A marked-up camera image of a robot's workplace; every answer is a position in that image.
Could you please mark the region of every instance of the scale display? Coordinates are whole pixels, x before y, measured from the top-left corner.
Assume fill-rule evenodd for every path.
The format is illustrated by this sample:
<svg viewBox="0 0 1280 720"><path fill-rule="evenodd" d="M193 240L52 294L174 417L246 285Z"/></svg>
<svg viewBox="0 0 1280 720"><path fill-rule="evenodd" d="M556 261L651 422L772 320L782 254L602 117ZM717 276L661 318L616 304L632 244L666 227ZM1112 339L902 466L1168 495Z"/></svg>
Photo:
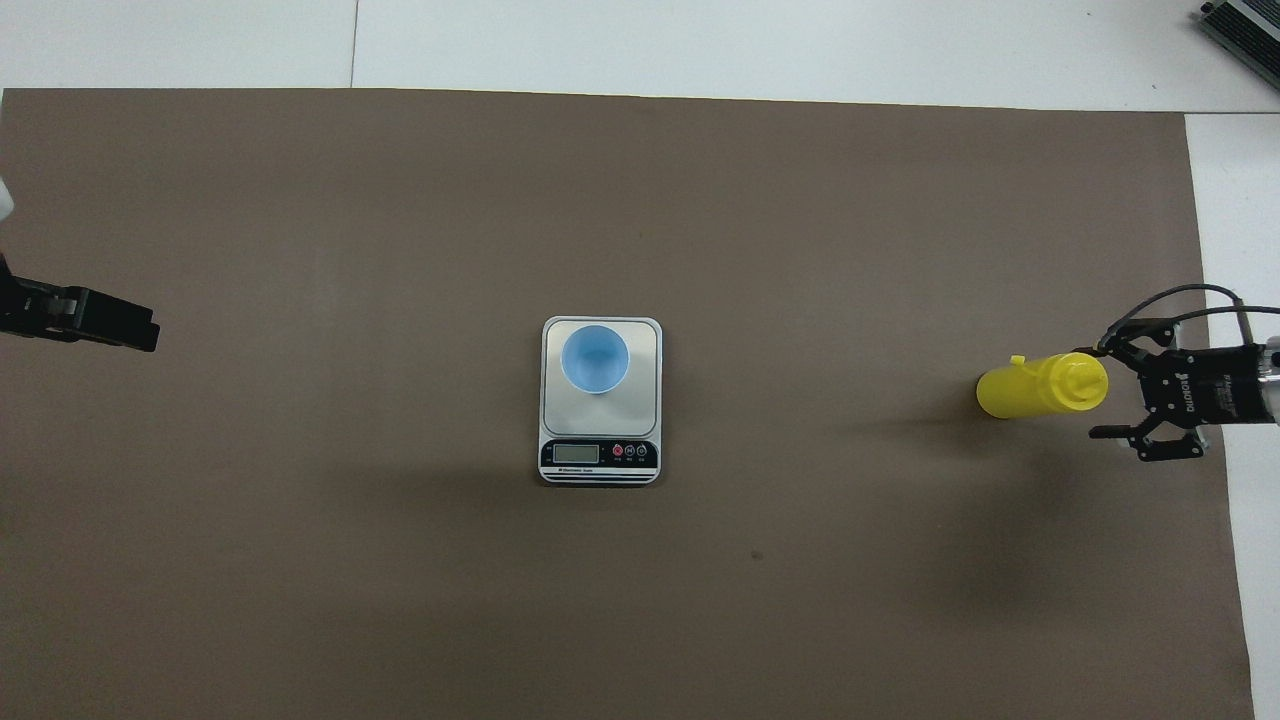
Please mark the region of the scale display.
<svg viewBox="0 0 1280 720"><path fill-rule="evenodd" d="M552 446L552 460L556 462L585 462L595 465L600 461L600 446L556 443Z"/></svg>

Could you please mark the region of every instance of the white tabletop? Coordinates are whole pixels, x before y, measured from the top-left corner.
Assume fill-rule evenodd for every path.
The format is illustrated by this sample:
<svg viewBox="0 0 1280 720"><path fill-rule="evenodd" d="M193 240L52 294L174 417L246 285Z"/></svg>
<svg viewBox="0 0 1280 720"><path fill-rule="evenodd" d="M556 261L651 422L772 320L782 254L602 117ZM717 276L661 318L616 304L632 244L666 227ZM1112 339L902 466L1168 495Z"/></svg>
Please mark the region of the white tabletop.
<svg viewBox="0 0 1280 720"><path fill-rule="evenodd" d="M1206 279L1277 305L1280 91L1193 27L1198 4L5 0L0 87L443 87L1192 113ZM22 188L10 190L20 206ZM1230 320L1211 328L1215 342L1234 342ZM1256 329L1280 334L1280 318ZM1280 430L1226 430L1256 711L1277 720Z"/></svg>

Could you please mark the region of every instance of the plastic cup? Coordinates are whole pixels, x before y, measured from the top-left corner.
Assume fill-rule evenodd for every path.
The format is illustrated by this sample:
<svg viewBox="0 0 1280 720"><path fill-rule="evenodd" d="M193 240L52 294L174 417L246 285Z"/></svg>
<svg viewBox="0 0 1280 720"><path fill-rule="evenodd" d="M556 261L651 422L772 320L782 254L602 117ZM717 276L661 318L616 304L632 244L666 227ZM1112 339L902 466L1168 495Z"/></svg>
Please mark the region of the plastic cup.
<svg viewBox="0 0 1280 720"><path fill-rule="evenodd" d="M1014 355L1009 363L978 380L978 405L995 418L1083 413L1107 396L1107 370L1092 355L1064 352L1030 363Z"/></svg>
<svg viewBox="0 0 1280 720"><path fill-rule="evenodd" d="M618 333L604 325L573 331L561 350L561 369L582 392L600 395L618 387L631 366L631 352Z"/></svg>

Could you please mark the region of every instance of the metal cylinder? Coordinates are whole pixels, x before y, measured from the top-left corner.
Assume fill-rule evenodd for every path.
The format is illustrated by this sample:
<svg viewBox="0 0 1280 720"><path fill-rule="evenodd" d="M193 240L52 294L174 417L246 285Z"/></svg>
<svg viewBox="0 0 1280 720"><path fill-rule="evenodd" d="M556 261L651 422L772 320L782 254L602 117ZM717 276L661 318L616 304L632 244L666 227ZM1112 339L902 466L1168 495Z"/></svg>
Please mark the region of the metal cylinder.
<svg viewBox="0 0 1280 720"><path fill-rule="evenodd" d="M1262 402L1266 404L1267 413L1280 424L1280 336L1272 337L1262 347L1258 383L1262 386Z"/></svg>

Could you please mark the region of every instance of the digital kitchen scale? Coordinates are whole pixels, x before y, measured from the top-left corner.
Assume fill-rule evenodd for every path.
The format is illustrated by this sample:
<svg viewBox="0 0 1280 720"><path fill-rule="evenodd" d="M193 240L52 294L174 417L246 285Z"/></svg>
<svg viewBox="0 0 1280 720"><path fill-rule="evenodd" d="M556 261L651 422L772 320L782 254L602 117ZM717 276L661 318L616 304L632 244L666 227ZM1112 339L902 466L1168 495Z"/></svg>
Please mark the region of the digital kitchen scale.
<svg viewBox="0 0 1280 720"><path fill-rule="evenodd" d="M538 471L547 482L652 483L662 469L662 325L547 320L538 406Z"/></svg>

